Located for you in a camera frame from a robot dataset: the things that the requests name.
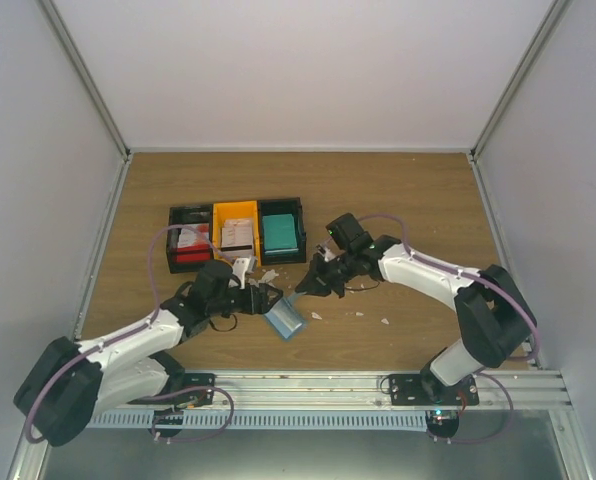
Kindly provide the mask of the blue leather card holder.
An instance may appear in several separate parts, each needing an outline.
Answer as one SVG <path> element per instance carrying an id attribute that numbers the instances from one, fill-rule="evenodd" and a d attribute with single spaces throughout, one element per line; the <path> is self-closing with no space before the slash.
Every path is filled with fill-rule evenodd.
<path id="1" fill-rule="evenodd" d="M 306 319 L 295 306 L 302 296 L 302 293 L 292 293 L 288 297 L 283 297 L 264 314 L 268 324 L 285 341 L 291 340 L 307 326 Z"/>

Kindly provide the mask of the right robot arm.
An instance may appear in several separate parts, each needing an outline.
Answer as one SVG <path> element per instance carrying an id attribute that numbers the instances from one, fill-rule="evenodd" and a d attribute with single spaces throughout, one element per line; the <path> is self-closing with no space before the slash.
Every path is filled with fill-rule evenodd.
<path id="1" fill-rule="evenodd" d="M 424 254 L 403 238 L 373 238 L 350 213 L 330 222 L 327 231 L 338 250 L 317 249 L 297 293 L 343 297 L 348 282 L 368 276 L 416 290 L 455 313 L 459 340 L 420 372 L 421 393 L 429 403 L 446 403 L 465 379 L 514 360 L 523 342 L 538 337 L 537 321 L 503 267 L 459 266 Z"/>

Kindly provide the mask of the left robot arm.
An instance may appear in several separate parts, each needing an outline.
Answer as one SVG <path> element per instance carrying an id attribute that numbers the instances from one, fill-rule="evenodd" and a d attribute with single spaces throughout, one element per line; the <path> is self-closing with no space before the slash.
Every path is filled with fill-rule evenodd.
<path id="1" fill-rule="evenodd" d="M 145 318 L 93 340 L 53 340 L 13 399 L 25 416 L 25 439 L 62 446 L 95 416 L 132 402 L 186 407 L 205 390 L 185 382 L 170 350 L 216 317 L 263 315 L 282 297 L 269 284 L 248 283 L 245 270 L 211 260 Z"/>

